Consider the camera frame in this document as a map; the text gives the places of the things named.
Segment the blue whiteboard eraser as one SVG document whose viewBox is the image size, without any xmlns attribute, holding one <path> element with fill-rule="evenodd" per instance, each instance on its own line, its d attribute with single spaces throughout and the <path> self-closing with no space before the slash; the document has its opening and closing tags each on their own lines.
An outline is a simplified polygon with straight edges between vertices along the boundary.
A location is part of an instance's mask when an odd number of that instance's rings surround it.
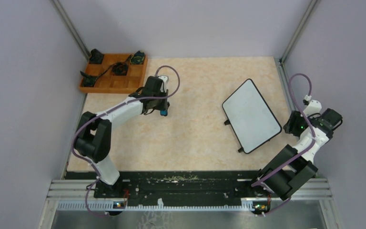
<svg viewBox="0 0 366 229">
<path fill-rule="evenodd" d="M 161 110 L 160 115 L 161 116 L 167 116 L 168 115 L 168 110 Z"/>
</svg>

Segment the small black-framed whiteboard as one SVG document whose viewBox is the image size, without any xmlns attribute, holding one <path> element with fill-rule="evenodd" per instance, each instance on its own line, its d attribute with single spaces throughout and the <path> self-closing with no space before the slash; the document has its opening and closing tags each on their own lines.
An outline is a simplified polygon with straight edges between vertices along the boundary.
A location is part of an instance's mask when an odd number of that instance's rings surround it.
<svg viewBox="0 0 366 229">
<path fill-rule="evenodd" d="M 250 154 L 282 132 L 282 126 L 252 79 L 246 79 L 222 103 L 229 125 L 240 145 L 238 153 Z"/>
</svg>

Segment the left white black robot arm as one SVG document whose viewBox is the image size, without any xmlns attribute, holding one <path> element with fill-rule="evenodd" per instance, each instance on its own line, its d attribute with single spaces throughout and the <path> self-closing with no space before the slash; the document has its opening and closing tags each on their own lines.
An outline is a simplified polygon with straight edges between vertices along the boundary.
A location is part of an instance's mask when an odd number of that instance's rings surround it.
<svg viewBox="0 0 366 229">
<path fill-rule="evenodd" d="M 106 184 L 106 193 L 113 198 L 123 193 L 124 185 L 118 181 L 120 172 L 109 155 L 112 131 L 138 115 L 147 115 L 155 110 L 166 116 L 170 106 L 167 101 L 168 82 L 166 75 L 150 76 L 145 86 L 118 105 L 99 113 L 85 112 L 80 118 L 73 150 L 92 165 L 99 180 Z"/>
</svg>

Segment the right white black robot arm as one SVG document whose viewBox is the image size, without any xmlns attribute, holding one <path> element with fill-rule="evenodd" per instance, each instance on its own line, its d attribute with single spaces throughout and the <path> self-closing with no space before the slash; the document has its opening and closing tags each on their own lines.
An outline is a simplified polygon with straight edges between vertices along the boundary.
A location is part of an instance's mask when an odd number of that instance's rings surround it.
<svg viewBox="0 0 366 229">
<path fill-rule="evenodd" d="M 314 157 L 318 150 L 333 138 L 334 131 L 343 123 L 343 117 L 333 109 L 322 114 L 313 113 L 303 118 L 292 111 L 284 125 L 285 133 L 299 138 L 295 146 L 286 145 L 249 184 L 252 195 L 261 197 L 268 189 L 281 200 L 290 198 L 318 169 Z"/>
</svg>

